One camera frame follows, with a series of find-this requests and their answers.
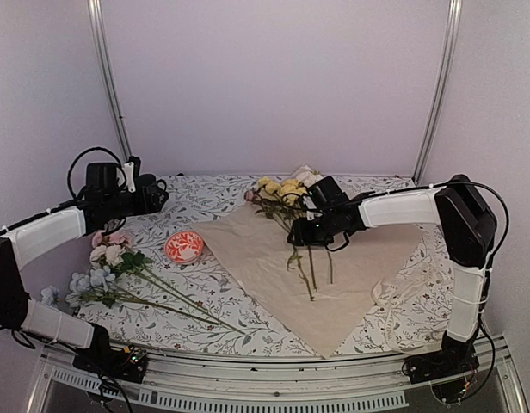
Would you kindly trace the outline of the yellow fake flower stem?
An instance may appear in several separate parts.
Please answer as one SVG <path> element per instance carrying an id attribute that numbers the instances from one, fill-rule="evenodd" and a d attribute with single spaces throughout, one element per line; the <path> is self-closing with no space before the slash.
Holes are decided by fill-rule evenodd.
<path id="1" fill-rule="evenodd" d="M 282 182 L 277 182 L 273 178 L 263 176 L 257 181 L 255 188 L 265 188 L 267 193 L 278 194 L 278 196 L 288 193 L 296 193 L 300 196 L 296 206 L 301 207 L 302 211 L 303 201 L 309 198 L 307 189 L 322 178 L 323 177 L 315 170 L 300 172 L 294 178 L 287 178 Z M 311 265 L 309 261 L 309 253 L 307 252 L 308 247 L 310 246 L 301 247 L 303 250 L 303 268 L 305 273 L 308 276 L 311 276 Z"/>

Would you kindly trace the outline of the pale pink white flower stem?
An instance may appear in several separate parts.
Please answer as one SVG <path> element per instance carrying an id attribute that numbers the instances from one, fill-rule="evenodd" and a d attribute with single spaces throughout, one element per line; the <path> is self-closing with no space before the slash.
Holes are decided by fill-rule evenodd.
<path id="1" fill-rule="evenodd" d="M 153 261 L 132 248 L 125 239 L 98 233 L 89 256 L 91 287 L 82 301 L 115 305 L 139 305 L 166 311 L 213 327 L 222 322 L 201 301 L 191 299 L 174 285 L 156 274 Z"/>

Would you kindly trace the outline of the beige wrapping paper sheet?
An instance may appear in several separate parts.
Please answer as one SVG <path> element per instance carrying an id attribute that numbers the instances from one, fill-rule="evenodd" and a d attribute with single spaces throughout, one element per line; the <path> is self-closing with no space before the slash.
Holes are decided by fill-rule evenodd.
<path id="1" fill-rule="evenodd" d="M 422 245 L 415 225 L 359 231 L 341 251 L 311 247 L 317 291 L 309 300 L 296 269 L 287 271 L 292 248 L 274 221 L 255 215 L 244 200 L 252 176 L 196 176 L 187 198 L 195 230 L 220 265 L 272 317 L 325 358 L 338 351 L 391 351 L 383 336 L 383 310 L 371 291 L 384 278 L 399 277 Z"/>

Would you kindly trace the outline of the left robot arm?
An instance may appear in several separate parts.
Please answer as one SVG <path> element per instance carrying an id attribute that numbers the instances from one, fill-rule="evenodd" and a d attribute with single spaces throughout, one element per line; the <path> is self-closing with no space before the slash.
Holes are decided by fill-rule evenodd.
<path id="1" fill-rule="evenodd" d="M 98 373 L 111 373 L 118 357 L 108 347 L 107 331 L 30 299 L 21 271 L 115 219 L 158 213 L 168 198 L 164 181 L 140 174 L 136 157 L 124 164 L 90 163 L 84 186 L 71 200 L 0 230 L 0 329 L 84 349 L 84 359 Z"/>

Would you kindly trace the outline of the right arm base board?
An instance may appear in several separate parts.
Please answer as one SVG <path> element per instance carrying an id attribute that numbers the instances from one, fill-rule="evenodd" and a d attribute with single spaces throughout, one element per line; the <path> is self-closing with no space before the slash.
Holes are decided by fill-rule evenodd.
<path id="1" fill-rule="evenodd" d="M 430 390 L 439 402 L 457 404 L 467 396 L 478 367 L 479 361 L 474 354 L 457 360 L 439 351 L 407 357 L 401 372 L 410 379 L 411 384 L 443 379 L 443 382 L 431 385 Z"/>

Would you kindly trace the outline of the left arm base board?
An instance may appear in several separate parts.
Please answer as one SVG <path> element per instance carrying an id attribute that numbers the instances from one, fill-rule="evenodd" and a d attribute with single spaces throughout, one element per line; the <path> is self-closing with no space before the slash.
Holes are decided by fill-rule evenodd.
<path id="1" fill-rule="evenodd" d="M 136 384 L 143 382 L 148 367 L 147 353 L 133 345 L 123 349 L 76 348 L 76 354 L 75 368 Z"/>

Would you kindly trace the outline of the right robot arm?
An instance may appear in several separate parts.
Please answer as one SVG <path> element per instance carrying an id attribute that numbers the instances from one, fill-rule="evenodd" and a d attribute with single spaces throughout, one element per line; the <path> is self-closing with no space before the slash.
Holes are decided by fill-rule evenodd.
<path id="1" fill-rule="evenodd" d="M 434 367 L 452 375 L 466 364 L 469 342 L 478 331 L 488 298 L 495 253 L 497 220 L 478 184 L 465 175 L 427 187 L 393 192 L 365 192 L 350 198 L 331 176 L 307 190 L 315 218 L 296 219 L 288 232 L 289 244 L 317 246 L 332 251 L 337 235 L 348 241 L 358 231 L 387 225 L 437 225 L 453 266 L 453 307 L 446 337 L 451 343 L 435 356 Z"/>

